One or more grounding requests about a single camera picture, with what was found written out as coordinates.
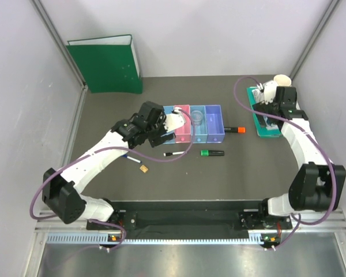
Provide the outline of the blue gel jar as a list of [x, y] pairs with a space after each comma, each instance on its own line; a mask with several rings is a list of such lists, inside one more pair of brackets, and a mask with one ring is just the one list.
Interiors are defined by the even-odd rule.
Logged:
[[264, 116], [265, 127], [267, 130], [276, 130], [278, 129], [277, 121], [274, 121], [273, 118], [268, 118]]

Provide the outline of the blue end drawer box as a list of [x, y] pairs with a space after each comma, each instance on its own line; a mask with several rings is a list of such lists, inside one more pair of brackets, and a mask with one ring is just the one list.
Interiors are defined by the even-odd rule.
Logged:
[[[164, 112], [165, 112], [166, 115], [171, 114], [172, 111], [174, 110], [174, 106], [164, 106], [163, 108], [164, 108]], [[163, 135], [163, 137], [165, 137], [165, 136], [168, 136], [171, 139], [165, 141], [164, 144], [175, 144], [176, 136], [175, 136], [175, 131], [174, 130], [172, 130], [172, 131], [170, 131], [170, 132], [168, 132], [168, 133]]]

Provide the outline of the pink drawer box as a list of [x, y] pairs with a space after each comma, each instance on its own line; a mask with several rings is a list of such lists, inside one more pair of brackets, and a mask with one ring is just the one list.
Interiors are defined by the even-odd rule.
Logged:
[[[175, 105], [174, 108], [180, 108], [181, 110], [190, 114], [190, 106], [188, 104]], [[183, 114], [183, 117], [184, 117], [186, 123], [181, 128], [178, 128], [175, 130], [175, 135], [176, 135], [175, 142], [176, 143], [189, 143], [191, 140], [190, 119], [186, 114]]]

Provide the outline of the clear paperclip jar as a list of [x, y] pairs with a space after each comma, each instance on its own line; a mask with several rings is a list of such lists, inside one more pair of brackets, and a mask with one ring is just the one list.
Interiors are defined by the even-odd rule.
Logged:
[[204, 114], [200, 110], [193, 110], [190, 113], [192, 122], [195, 126], [200, 126], [203, 122]]

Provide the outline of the light blue drawer box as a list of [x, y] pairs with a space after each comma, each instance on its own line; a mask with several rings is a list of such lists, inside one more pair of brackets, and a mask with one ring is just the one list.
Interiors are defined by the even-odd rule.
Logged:
[[205, 106], [204, 105], [196, 105], [196, 106], [190, 106], [190, 113], [193, 110], [200, 110], [204, 114], [203, 122], [200, 126], [195, 126], [195, 139], [194, 143], [206, 143], [208, 139], [208, 128], [206, 125], [206, 112], [205, 112]]

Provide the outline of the purple drawer box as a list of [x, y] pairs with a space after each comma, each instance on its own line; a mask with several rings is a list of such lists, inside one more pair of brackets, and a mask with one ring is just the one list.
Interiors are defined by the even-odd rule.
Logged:
[[222, 143], [225, 136], [223, 116], [220, 105], [205, 105], [207, 143]]

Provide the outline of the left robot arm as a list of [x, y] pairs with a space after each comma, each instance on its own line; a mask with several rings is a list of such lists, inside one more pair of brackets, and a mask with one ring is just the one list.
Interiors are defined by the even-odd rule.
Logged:
[[98, 220], [105, 228], [118, 225], [119, 215], [105, 199], [82, 195], [86, 186], [109, 164], [131, 149], [148, 141], [151, 147], [173, 139], [173, 131], [186, 123], [175, 108], [166, 114], [164, 107], [147, 101], [129, 119], [118, 121], [106, 135], [64, 169], [49, 169], [44, 174], [43, 202], [65, 224], [78, 219]]

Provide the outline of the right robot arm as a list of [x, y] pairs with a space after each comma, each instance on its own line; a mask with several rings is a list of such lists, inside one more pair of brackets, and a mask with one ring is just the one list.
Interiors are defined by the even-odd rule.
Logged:
[[279, 218], [292, 217], [306, 226], [321, 224], [338, 207], [346, 169], [335, 165], [317, 143], [306, 113], [298, 108], [294, 87], [277, 87], [268, 113], [247, 110], [273, 120], [281, 129], [298, 165], [298, 172], [287, 193], [265, 199], [258, 223], [269, 229]]

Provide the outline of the crumpled silver wrapper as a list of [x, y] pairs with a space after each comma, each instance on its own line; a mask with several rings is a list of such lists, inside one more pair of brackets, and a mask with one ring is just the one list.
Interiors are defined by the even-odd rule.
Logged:
[[261, 103], [265, 101], [264, 90], [255, 88], [252, 90], [253, 98], [256, 103]]

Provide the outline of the yellow mug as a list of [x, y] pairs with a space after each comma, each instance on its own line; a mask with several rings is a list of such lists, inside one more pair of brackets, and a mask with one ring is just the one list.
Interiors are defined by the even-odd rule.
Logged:
[[276, 82], [279, 87], [290, 87], [292, 85], [291, 78], [284, 74], [275, 75], [273, 81]]

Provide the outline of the teal tray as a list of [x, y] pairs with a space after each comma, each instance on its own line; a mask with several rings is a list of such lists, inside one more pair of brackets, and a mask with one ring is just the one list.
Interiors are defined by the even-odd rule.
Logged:
[[[250, 103], [250, 107], [252, 108], [252, 105], [255, 104], [255, 99], [253, 96], [253, 90], [255, 87], [248, 87], [247, 88], [247, 97]], [[255, 124], [255, 128], [257, 130], [257, 134], [260, 138], [275, 138], [275, 137], [281, 137], [281, 131], [279, 131], [278, 127], [275, 125], [274, 127], [271, 127], [270, 129], [268, 127], [262, 127], [260, 125], [260, 122], [257, 118], [256, 114], [253, 114], [253, 120]]]

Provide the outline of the black white marker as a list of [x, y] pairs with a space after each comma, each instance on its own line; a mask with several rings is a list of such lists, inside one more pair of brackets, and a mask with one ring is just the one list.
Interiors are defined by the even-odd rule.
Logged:
[[169, 156], [176, 156], [176, 155], [182, 155], [184, 154], [185, 151], [177, 151], [177, 152], [165, 152], [163, 153], [164, 157], [169, 157]]

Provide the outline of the blue white pen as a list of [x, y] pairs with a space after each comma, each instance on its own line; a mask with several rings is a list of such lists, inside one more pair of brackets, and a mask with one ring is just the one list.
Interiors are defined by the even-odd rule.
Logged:
[[124, 157], [124, 158], [126, 158], [126, 159], [128, 159], [128, 160], [131, 160], [131, 161], [133, 161], [133, 162], [139, 163], [139, 164], [142, 163], [142, 161], [140, 161], [139, 159], [136, 159], [136, 158], [131, 157], [131, 156], [128, 156], [128, 155], [123, 155], [122, 157]]

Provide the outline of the small yellow eraser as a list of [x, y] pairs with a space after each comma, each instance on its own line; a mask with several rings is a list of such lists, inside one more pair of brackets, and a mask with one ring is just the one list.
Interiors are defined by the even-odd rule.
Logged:
[[140, 170], [143, 172], [143, 173], [146, 173], [148, 171], [148, 168], [145, 166], [145, 165], [142, 165], [140, 167]]

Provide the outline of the orange highlighter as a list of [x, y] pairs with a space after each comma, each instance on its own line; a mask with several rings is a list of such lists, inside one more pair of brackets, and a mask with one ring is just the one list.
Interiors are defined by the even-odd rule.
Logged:
[[246, 133], [245, 127], [224, 127], [226, 133]]

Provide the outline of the green highlighter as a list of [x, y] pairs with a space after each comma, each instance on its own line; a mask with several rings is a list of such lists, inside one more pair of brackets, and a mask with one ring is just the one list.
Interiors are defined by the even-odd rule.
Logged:
[[225, 152], [222, 150], [201, 150], [201, 156], [224, 156]]

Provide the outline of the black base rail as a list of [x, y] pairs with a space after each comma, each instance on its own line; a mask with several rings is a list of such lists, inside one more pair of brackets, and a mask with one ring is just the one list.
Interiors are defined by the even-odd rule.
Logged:
[[249, 230], [292, 229], [288, 218], [261, 219], [236, 210], [116, 211], [107, 223], [123, 227], [127, 239], [240, 239]]

